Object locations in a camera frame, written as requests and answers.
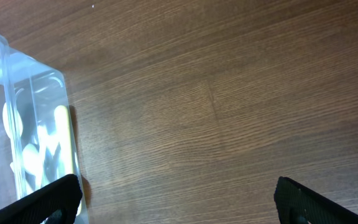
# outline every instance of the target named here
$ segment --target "transparent storage box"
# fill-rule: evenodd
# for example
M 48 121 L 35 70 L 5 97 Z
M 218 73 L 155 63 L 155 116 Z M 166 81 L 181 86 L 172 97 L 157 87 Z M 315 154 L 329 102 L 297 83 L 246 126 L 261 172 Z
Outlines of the transparent storage box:
M 63 75 L 0 35 L 0 209 L 69 173 L 82 189 Z

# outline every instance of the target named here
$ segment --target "brown wooden surface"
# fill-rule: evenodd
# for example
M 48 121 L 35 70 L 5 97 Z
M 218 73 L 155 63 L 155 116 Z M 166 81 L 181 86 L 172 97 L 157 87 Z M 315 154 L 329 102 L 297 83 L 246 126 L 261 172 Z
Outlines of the brown wooden surface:
M 91 223 L 278 223 L 280 175 L 358 213 L 358 1 L 0 0 L 0 34 L 65 74 Z

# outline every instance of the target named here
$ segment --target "black object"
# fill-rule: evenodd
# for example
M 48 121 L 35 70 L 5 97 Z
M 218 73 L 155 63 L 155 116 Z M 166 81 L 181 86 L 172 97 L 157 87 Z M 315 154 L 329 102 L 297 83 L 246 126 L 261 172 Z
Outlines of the black object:
M 274 193 L 281 224 L 358 224 L 358 215 L 288 177 Z
M 68 174 L 0 210 L 0 224 L 74 223 L 82 192 L 77 176 Z

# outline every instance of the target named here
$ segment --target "wooden table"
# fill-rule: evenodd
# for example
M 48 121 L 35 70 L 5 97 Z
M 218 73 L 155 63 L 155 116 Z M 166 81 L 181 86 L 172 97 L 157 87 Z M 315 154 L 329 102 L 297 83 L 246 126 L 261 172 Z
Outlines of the wooden table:
M 358 213 L 358 1 L 0 1 L 65 74 L 90 223 L 278 223 L 289 176 Z

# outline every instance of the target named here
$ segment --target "clear plastic bin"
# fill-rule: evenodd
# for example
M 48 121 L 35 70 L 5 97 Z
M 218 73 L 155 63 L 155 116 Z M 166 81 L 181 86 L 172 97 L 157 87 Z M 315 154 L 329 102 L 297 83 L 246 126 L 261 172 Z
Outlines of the clear plastic bin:
M 63 75 L 0 35 L 0 209 L 68 173 L 83 188 Z

